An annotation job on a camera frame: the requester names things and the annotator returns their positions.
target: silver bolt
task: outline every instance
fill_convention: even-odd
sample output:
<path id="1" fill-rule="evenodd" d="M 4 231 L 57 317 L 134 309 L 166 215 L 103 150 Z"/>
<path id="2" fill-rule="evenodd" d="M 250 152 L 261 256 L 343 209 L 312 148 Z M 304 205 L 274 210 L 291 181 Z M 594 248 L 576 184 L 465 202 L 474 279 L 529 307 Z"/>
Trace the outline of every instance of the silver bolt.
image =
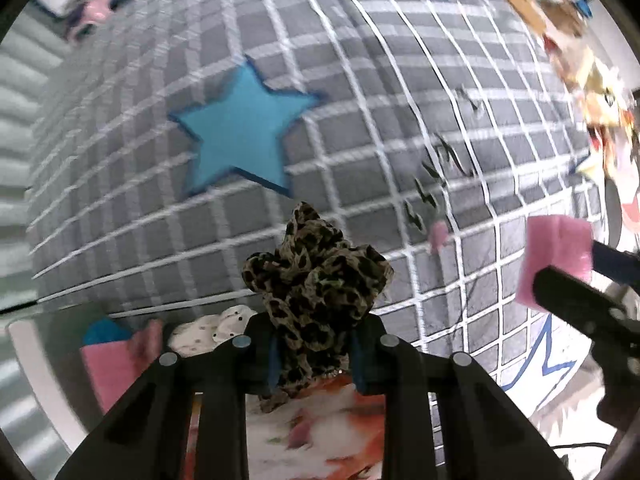
<path id="1" fill-rule="evenodd" d="M 247 348 L 251 344 L 251 338 L 247 335 L 237 335 L 233 340 L 236 348 Z"/>
<path id="2" fill-rule="evenodd" d="M 160 356 L 159 363 L 161 366 L 173 366 L 178 362 L 178 356 L 173 352 L 165 352 Z"/>
<path id="3" fill-rule="evenodd" d="M 458 366 L 469 366 L 473 362 L 473 359 L 469 354 L 466 354 L 464 352 L 456 352 L 455 354 L 453 354 L 453 362 L 455 362 L 455 364 L 457 364 Z"/>
<path id="4" fill-rule="evenodd" d="M 587 321 L 583 330 L 586 335 L 591 335 L 596 331 L 596 324 L 593 321 Z"/>
<path id="5" fill-rule="evenodd" d="M 393 334 L 385 334 L 380 336 L 380 344 L 382 346 L 386 346 L 387 348 L 393 348 L 394 346 L 398 346 L 400 344 L 400 340 L 397 335 Z"/>
<path id="6" fill-rule="evenodd" d="M 626 359 L 626 367 L 636 376 L 640 376 L 640 359 L 637 357 L 628 357 Z"/>
<path id="7" fill-rule="evenodd" d="M 626 314 L 619 308 L 610 308 L 609 313 L 613 319 L 617 319 L 618 321 L 624 321 L 626 319 Z"/>

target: pink plastic object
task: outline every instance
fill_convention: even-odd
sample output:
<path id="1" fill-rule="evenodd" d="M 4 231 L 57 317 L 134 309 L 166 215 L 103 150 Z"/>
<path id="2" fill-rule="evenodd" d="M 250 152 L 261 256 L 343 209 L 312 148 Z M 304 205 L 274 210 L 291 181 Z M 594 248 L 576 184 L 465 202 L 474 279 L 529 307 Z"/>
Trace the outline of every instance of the pink plastic object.
<path id="1" fill-rule="evenodd" d="M 564 215 L 531 216 L 527 220 L 527 242 L 520 282 L 519 304 L 543 310 L 533 297 L 533 279 L 539 270 L 552 265 L 579 280 L 591 281 L 593 257 L 591 224 Z"/>
<path id="2" fill-rule="evenodd" d="M 103 413 L 160 355 L 162 322 L 152 320 L 128 341 L 83 346 L 80 351 L 95 397 Z"/>
<path id="3" fill-rule="evenodd" d="M 84 29 L 86 25 L 100 25 L 104 23 L 109 16 L 113 14 L 110 9 L 111 0 L 87 0 L 84 9 L 82 10 L 82 16 L 78 24 L 73 27 L 67 39 L 73 43 L 78 43 L 78 34 Z"/>
<path id="4" fill-rule="evenodd" d="M 434 222 L 429 231 L 429 243 L 431 244 L 431 252 L 436 253 L 447 241 L 449 237 L 449 227 L 444 220 Z"/>

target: star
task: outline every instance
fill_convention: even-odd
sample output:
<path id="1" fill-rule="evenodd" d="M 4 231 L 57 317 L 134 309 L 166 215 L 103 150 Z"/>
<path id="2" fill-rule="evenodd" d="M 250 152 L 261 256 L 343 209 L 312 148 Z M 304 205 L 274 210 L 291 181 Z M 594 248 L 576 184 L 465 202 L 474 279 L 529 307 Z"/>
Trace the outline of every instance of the star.
<path id="1" fill-rule="evenodd" d="M 203 192 L 229 173 L 238 173 L 288 196 L 281 138 L 319 102 L 316 94 L 268 88 L 247 59 L 219 100 L 169 114 L 197 143 L 188 192 Z"/>
<path id="2" fill-rule="evenodd" d="M 557 365 L 549 365 L 553 348 L 552 319 L 551 314 L 546 315 L 545 324 L 526 361 L 520 367 L 513 381 L 502 387 L 526 416 L 531 416 L 542 406 L 576 364 L 576 361 L 567 361 Z M 591 341 L 586 336 L 572 341 L 573 348 L 580 348 L 584 343 L 583 339 L 587 342 L 588 349 Z M 557 350 L 555 354 L 561 355 L 562 349 Z"/>

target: wire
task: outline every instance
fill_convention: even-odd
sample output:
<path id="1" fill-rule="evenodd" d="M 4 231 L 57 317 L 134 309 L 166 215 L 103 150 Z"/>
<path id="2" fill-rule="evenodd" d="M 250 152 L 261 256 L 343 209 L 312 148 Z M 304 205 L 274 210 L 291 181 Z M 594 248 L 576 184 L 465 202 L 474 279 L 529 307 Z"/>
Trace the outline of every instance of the wire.
<path id="1" fill-rule="evenodd" d="M 602 449 L 609 449 L 609 444 L 603 444 L 601 442 L 584 442 L 583 444 L 562 444 L 562 446 L 551 446 L 551 449 L 573 449 L 575 447 L 599 447 Z"/>

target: gray checkered fabric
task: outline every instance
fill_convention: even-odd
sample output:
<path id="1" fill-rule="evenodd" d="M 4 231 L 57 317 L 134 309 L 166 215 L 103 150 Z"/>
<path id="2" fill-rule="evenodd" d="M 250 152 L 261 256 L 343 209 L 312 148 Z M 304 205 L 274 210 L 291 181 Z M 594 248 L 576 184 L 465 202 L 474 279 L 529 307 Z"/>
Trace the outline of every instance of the gray checkered fabric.
<path id="1" fill-rule="evenodd" d="M 215 99 L 244 56 L 272 88 L 327 96 L 284 139 L 294 199 L 238 177 L 185 198 L 192 145 L 167 114 Z M 391 261 L 375 309 L 390 332 L 471 352 L 500 381 L 540 330 L 513 303 L 525 216 L 604 223 L 597 189 L 566 175 L 587 153 L 580 118 L 503 0 L 137 0 L 51 78 L 43 109 L 28 229 L 41 300 L 104 301 L 133 326 L 259 308 L 239 268 L 305 200 Z M 476 177 L 436 156 L 434 132 Z M 429 159 L 448 182 L 431 189 L 452 232 L 440 254 L 402 209 L 422 210 Z"/>

